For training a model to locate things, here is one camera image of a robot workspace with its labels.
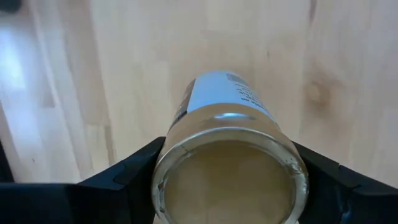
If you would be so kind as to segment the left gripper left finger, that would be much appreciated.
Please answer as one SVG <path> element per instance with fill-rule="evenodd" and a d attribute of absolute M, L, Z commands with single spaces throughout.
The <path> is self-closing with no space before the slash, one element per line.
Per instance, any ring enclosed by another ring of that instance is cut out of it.
<path fill-rule="evenodd" d="M 158 137 L 77 184 L 0 183 L 0 224 L 153 224 Z"/>

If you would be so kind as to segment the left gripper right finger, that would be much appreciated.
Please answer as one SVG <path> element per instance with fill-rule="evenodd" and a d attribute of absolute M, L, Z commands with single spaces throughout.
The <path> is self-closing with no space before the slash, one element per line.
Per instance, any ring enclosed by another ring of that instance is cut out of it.
<path fill-rule="evenodd" d="M 309 173 L 299 224 L 398 224 L 398 189 L 295 146 Z"/>

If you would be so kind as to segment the tan-lidded glass spice jar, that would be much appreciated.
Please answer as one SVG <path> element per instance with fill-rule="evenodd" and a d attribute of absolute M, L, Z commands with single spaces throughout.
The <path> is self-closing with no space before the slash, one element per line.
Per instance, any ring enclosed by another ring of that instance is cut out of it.
<path fill-rule="evenodd" d="M 152 179 L 164 224 L 295 224 L 308 189 L 298 150 L 239 75 L 189 84 Z"/>

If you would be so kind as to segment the black aluminium table frame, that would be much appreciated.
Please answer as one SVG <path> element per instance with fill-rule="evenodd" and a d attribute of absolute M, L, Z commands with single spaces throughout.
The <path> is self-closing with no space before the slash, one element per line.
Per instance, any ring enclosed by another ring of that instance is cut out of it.
<path fill-rule="evenodd" d="M 1 141 L 0 141 L 0 182 L 15 182 Z"/>

